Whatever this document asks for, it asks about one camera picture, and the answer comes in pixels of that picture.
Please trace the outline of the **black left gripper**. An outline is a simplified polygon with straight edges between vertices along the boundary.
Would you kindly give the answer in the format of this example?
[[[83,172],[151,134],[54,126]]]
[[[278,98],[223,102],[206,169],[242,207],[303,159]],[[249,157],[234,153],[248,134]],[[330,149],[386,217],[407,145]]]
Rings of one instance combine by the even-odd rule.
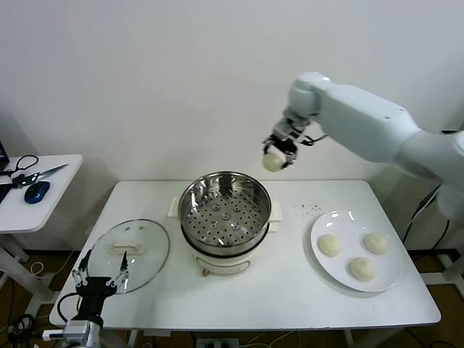
[[[72,271],[77,294],[81,297],[76,320],[101,320],[106,298],[116,294],[117,287],[124,285],[129,276],[127,252],[124,252],[119,273],[115,277],[88,277],[90,255],[91,250],[88,250],[78,268]]]

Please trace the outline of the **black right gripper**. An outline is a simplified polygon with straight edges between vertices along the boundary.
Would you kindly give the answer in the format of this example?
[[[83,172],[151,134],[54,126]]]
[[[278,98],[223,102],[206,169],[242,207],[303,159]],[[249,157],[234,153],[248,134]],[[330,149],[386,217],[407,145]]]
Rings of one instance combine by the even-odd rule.
[[[262,153],[267,154],[271,145],[284,155],[284,163],[281,166],[282,169],[295,163],[298,151],[295,138],[286,133],[273,131],[271,135],[263,141]]]

